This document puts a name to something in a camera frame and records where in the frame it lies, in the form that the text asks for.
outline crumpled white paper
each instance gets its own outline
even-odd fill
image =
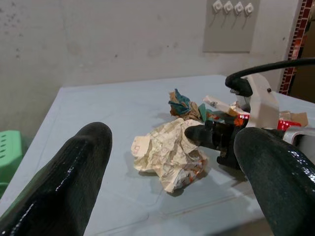
[[[194,181],[203,172],[207,156],[191,143],[184,132],[201,123],[179,118],[137,136],[131,146],[134,167],[142,172],[156,172],[166,192],[172,193]]]

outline table surface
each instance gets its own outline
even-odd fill
[[[205,177],[176,195],[163,191],[157,176],[133,168],[133,138],[174,120],[170,91],[178,88],[197,104],[205,95],[232,103],[236,97],[224,79],[214,75],[61,88],[0,201],[0,215],[67,139],[101,121],[112,129],[113,148],[86,236],[212,235],[244,230],[263,219],[250,184],[240,172],[219,166],[214,150],[204,149],[209,156]],[[315,104],[275,94],[281,110],[307,112],[315,125]],[[268,227],[264,230],[260,235],[270,234]]]

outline green plastic crate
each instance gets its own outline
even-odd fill
[[[19,131],[0,132],[0,198],[23,158],[22,139]]]

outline black cable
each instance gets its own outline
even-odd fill
[[[315,58],[302,58],[297,60],[284,60],[276,63],[270,63],[266,65],[255,66],[249,69],[241,70],[234,74],[229,75],[225,80],[225,85],[231,89],[234,89],[237,79],[255,74],[260,72],[265,72],[269,70],[283,69],[288,67],[297,67],[297,66],[306,66],[306,65],[315,65]]]

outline white wall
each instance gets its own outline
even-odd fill
[[[261,0],[250,55],[202,53],[206,0],[3,0],[0,8],[0,130],[32,137],[61,86],[228,74],[283,59],[299,0]],[[281,72],[268,75],[277,89]]]

